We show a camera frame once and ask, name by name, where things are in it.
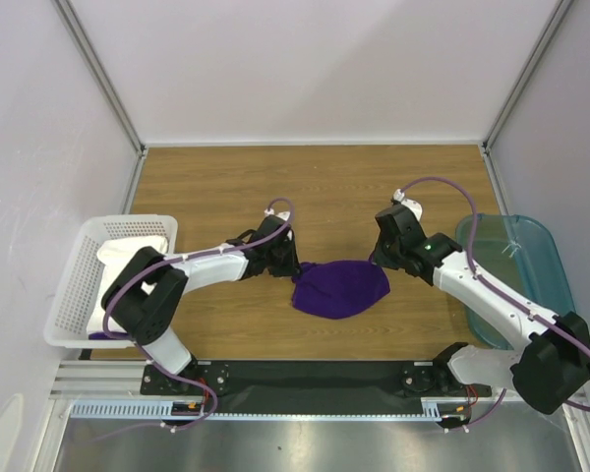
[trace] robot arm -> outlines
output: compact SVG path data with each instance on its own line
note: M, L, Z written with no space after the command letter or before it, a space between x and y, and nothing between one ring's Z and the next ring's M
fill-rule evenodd
M440 360L460 384L514 388L536 410L550 414L590 380L590 359L532 317L557 325L590 347L588 327L578 315L559 317L512 290L479 265L447 236L427 237L417 202L394 200L376 215L380 236L373 252L379 266L404 269L460 300L498 330L513 351L450 346ZM508 303L508 298L517 303ZM531 315L517 306L527 307Z
M197 359L170 327L181 297L213 283L260 275L265 269L278 277L298 274L301 267L290 225L274 238L247 248L273 234L287 218L286 212L269 214L257 230L248 230L210 250L164 256L153 248L142 248L109 287L102 298L102 307L107 309L118 291L147 267L164 259L178 259L180 262L161 267L144 279L146 284L154 284L150 294L140 283L133 285L118 300L111 317L154 362L172 374L193 379Z

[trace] metal floor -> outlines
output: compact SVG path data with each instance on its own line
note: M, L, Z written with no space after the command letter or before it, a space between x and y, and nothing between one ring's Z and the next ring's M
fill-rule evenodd
M55 472L379 472L581 470L563 413L506 403L469 434L434 423L207 421L175 435L71 420Z

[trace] brown wood surface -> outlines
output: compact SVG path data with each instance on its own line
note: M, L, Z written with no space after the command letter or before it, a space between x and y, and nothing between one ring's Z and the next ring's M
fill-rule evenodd
M378 236L374 215L396 188L426 175L455 180L479 211L498 212L476 146L356 146L154 148L133 213L177 218L175 251L188 252L258 227L266 204L284 196L296 207L300 261L365 259ZM409 195L424 208L427 234L453 237L469 214L463 197L444 184L420 184ZM419 359L454 341L476 344L458 302L404 272L387 274L391 293L342 321L293 309L291 281L265 274L186 295L173 327L205 359ZM136 355L124 349L93 357Z

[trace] white wall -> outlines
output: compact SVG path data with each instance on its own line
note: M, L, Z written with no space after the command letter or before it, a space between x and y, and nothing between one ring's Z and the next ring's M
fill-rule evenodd
M556 0L73 0L150 145L482 140Z
M119 211L135 159L51 2L0 1L0 407L25 398L10 470L65 354L42 329L72 241Z
M494 154L510 212L551 230L590 326L590 0L575 2Z

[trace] green plastic container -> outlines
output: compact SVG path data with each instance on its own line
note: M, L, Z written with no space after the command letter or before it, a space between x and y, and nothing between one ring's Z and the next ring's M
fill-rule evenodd
M472 216L456 228L456 240L467 247ZM526 216L479 214L474 259L529 300L558 315L574 311L560 254L549 230ZM486 321L465 308L468 325L477 339L496 349L509 343Z

